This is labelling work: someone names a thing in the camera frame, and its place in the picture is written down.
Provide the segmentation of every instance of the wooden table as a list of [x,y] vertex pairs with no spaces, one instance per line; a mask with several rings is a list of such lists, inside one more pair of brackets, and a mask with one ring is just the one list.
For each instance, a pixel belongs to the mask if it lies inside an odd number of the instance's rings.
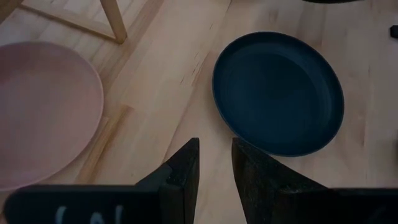
[[[231,167],[234,134],[216,110],[211,76],[232,40],[275,30],[317,49],[335,69],[345,96],[343,125],[327,147],[277,159],[328,187],[398,187],[398,42],[388,34],[398,23],[396,0],[329,6],[299,0],[118,3],[129,36],[122,45],[21,10],[0,25],[0,44],[39,39],[66,45],[91,61],[103,81],[106,103],[96,137],[45,183],[134,184],[196,136],[196,223],[244,223]],[[97,0],[52,4],[105,21]],[[103,153],[90,156],[99,147]]]

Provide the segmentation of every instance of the wooden stool leg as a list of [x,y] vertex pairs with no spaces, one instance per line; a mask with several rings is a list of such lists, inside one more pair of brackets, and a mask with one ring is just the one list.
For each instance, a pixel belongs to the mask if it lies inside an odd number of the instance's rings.
[[123,43],[127,38],[127,32],[123,24],[118,3],[116,0],[101,0],[101,5],[111,25],[116,42],[119,44]]

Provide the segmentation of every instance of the pink plate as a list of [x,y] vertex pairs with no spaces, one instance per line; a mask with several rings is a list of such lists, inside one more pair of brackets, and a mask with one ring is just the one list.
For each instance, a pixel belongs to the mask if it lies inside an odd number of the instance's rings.
[[58,172],[89,143],[103,110],[95,69],[46,42],[0,47],[0,190]]

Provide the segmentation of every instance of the dark blue plate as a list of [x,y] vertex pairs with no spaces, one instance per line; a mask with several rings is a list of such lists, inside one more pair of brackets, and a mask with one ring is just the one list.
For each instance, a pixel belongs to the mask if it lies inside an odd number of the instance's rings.
[[328,62],[306,43],[276,32],[229,44],[214,69],[213,94],[240,138],[278,156],[323,148],[343,120],[343,92]]

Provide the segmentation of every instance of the wooden floor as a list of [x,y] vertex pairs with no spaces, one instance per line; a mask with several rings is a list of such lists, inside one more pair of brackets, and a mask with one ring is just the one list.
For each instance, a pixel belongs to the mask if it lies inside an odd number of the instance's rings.
[[[216,110],[211,76],[232,40],[275,30],[317,49],[335,69],[345,96],[343,125],[327,147],[277,159],[328,187],[398,187],[398,41],[388,34],[398,24],[398,1],[118,3],[129,36],[123,45],[20,9],[0,25],[0,45],[25,40],[65,45],[88,59],[103,82],[104,117],[95,139],[45,183],[134,184],[199,137],[195,223],[245,223],[231,166],[234,134]],[[52,4],[106,22],[98,0]],[[102,155],[90,154],[101,148]]]

